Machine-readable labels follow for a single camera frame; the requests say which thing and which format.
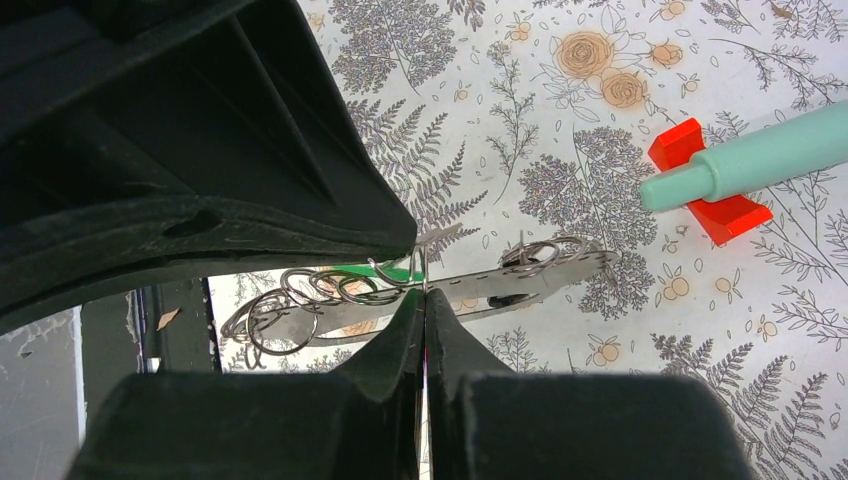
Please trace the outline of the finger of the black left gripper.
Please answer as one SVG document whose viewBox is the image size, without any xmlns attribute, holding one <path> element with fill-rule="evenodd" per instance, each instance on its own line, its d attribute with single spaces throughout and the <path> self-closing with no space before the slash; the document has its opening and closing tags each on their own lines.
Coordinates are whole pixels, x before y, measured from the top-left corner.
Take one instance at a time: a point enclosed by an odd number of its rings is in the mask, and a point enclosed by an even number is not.
<svg viewBox="0 0 848 480">
<path fill-rule="evenodd" d="M 2 3 L 3 333 L 415 238 L 296 2 Z"/>
</svg>

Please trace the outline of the green key tag with key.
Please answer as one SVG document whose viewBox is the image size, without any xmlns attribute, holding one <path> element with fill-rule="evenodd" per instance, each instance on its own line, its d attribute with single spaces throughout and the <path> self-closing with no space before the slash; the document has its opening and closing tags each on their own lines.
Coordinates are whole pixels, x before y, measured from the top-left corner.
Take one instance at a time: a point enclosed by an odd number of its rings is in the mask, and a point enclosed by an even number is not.
<svg viewBox="0 0 848 480">
<path fill-rule="evenodd" d="M 338 265 L 330 267 L 330 270 L 339 270 L 346 273 L 363 275 L 370 278 L 381 278 L 386 283 L 405 285 L 424 281 L 427 278 L 427 265 L 429 261 L 426 256 L 429 249 L 439 240 L 458 233 L 462 223 L 455 223 L 448 227 L 437 227 L 418 236 L 409 255 L 408 265 L 402 266 L 405 259 L 391 260 L 384 263 L 376 263 L 371 260 L 367 264 Z"/>
</svg>

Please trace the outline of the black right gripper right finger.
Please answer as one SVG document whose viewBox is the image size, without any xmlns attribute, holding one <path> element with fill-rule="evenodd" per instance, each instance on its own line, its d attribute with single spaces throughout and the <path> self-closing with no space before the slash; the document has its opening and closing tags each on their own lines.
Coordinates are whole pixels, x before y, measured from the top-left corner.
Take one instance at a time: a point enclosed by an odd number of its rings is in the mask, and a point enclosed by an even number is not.
<svg viewBox="0 0 848 480">
<path fill-rule="evenodd" d="M 519 374 L 425 300 L 436 479 L 748 479 L 724 409 L 681 376 Z"/>
</svg>

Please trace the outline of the silver carabiner keyring with chain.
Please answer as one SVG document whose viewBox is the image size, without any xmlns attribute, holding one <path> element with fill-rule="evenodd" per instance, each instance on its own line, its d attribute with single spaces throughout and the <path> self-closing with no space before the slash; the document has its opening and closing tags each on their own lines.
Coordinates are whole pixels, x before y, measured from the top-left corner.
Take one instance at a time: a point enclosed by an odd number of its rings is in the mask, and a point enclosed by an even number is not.
<svg viewBox="0 0 848 480">
<path fill-rule="evenodd" d="M 468 322 L 511 312 L 491 310 L 490 296 L 531 294 L 532 304 L 540 303 L 567 286 L 611 273 L 618 259 L 618 253 L 596 241 L 558 235 L 520 241 L 491 270 L 438 280 L 427 275 L 424 281 L 405 285 L 330 267 L 291 268 L 282 273 L 277 287 L 246 301 L 224 321 L 220 336 L 274 356 L 367 342 L 379 333 L 379 322 L 392 316 L 414 290 L 441 291 L 458 304 L 458 320 Z"/>
</svg>

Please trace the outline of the black key tag with key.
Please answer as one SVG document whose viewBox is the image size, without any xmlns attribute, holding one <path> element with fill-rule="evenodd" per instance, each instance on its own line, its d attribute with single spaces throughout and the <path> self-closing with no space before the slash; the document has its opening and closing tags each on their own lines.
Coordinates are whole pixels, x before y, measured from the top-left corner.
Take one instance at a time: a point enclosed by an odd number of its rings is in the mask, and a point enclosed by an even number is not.
<svg viewBox="0 0 848 480">
<path fill-rule="evenodd" d="M 487 298 L 491 310 L 512 311 L 525 308 L 533 303 L 535 296 L 531 294 L 511 294 L 503 296 L 490 296 Z"/>
</svg>

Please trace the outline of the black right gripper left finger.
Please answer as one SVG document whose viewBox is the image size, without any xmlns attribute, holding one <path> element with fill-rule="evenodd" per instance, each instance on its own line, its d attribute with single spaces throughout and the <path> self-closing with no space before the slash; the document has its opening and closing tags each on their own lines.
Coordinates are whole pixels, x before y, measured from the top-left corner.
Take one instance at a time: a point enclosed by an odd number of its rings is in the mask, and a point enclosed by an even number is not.
<svg viewBox="0 0 848 480">
<path fill-rule="evenodd" d="M 72 479 L 415 479 L 424 295 L 326 373 L 135 374 L 110 394 Z"/>
</svg>

